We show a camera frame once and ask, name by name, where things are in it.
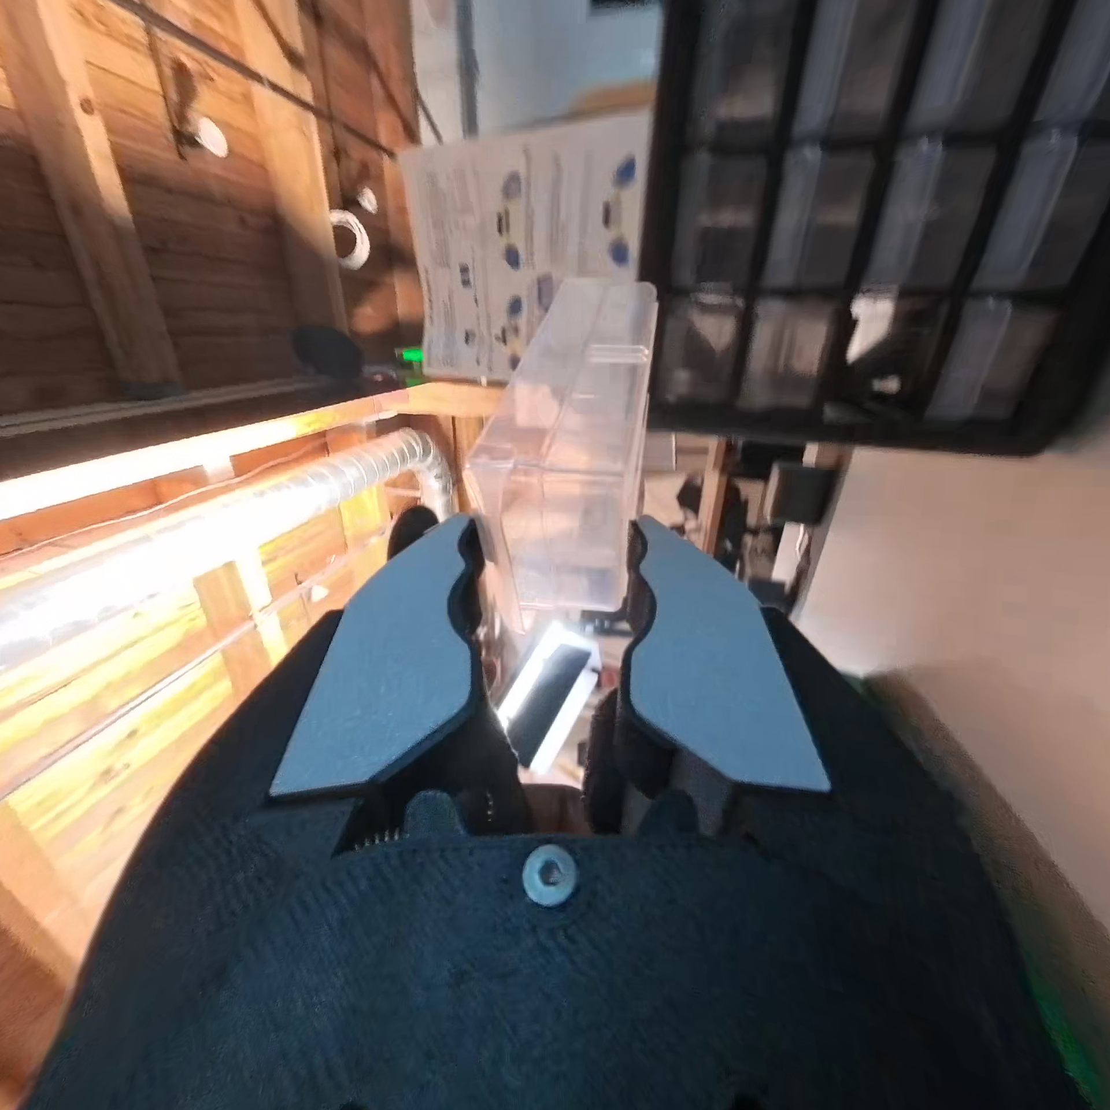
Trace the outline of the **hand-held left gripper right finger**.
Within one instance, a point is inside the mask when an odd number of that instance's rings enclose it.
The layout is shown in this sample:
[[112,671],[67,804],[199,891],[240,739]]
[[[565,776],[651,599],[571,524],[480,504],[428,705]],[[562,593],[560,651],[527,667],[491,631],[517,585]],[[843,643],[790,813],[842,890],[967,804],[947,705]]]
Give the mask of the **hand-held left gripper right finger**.
[[729,783],[827,795],[828,772],[749,589],[657,520],[630,583],[645,623],[624,657],[637,727]]

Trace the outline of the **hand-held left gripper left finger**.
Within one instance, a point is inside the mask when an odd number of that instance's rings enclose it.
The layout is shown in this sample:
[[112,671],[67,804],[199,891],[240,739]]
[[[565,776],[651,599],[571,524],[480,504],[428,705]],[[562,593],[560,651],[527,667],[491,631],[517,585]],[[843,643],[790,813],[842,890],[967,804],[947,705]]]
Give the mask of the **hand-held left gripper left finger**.
[[285,753],[273,801],[384,784],[476,710],[481,663],[472,519],[436,525],[347,602]]

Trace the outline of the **clear plastic drawer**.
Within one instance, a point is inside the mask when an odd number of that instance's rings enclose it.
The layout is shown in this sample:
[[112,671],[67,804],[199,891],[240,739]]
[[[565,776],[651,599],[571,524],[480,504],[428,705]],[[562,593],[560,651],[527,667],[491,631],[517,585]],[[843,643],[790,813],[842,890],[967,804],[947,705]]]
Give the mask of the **clear plastic drawer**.
[[567,279],[464,468],[502,623],[613,614],[639,503],[657,290]]

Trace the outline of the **black oval object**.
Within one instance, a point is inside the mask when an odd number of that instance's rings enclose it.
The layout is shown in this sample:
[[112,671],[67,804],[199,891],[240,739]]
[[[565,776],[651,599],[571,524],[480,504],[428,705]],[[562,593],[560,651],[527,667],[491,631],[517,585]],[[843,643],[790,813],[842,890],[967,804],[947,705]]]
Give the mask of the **black oval object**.
[[410,505],[392,521],[386,544],[386,562],[395,560],[406,549],[419,542],[424,535],[440,524],[436,515],[423,504]]
[[297,326],[289,342],[297,365],[305,373],[340,383],[353,383],[363,375],[365,356],[361,348],[336,328]]

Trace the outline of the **black computer monitor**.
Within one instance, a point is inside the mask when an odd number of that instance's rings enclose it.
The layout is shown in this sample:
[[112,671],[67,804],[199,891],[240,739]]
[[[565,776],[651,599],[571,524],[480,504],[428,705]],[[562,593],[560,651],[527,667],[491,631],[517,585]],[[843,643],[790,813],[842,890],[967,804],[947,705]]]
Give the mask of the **black computer monitor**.
[[777,462],[770,468],[765,520],[772,527],[821,525],[838,491],[839,470],[799,462]]

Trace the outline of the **bright light strip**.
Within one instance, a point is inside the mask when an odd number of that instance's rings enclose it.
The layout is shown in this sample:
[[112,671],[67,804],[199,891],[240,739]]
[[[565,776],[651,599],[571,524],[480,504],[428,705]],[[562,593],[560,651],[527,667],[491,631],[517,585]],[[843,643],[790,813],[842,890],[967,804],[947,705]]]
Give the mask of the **bright light strip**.
[[395,412],[354,414],[345,406],[178,439],[9,479],[1,484],[1,520],[18,519],[104,492],[205,467],[234,455],[269,449],[338,426],[375,424]]

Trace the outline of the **instruction poster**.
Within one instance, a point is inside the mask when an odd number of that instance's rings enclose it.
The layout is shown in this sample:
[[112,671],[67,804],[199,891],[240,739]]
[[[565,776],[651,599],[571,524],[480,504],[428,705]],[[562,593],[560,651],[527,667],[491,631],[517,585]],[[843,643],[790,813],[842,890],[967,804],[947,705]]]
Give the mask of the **instruction poster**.
[[423,367],[506,383],[567,279],[637,278],[647,106],[399,158],[423,294]]

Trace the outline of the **silver ventilation duct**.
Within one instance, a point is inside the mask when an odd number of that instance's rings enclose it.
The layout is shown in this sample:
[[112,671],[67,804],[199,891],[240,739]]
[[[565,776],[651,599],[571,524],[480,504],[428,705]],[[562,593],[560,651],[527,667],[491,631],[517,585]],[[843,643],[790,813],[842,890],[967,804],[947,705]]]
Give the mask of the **silver ventilation duct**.
[[400,429],[51,560],[3,587],[1,673],[406,474],[437,520],[453,515],[447,457],[428,434]]

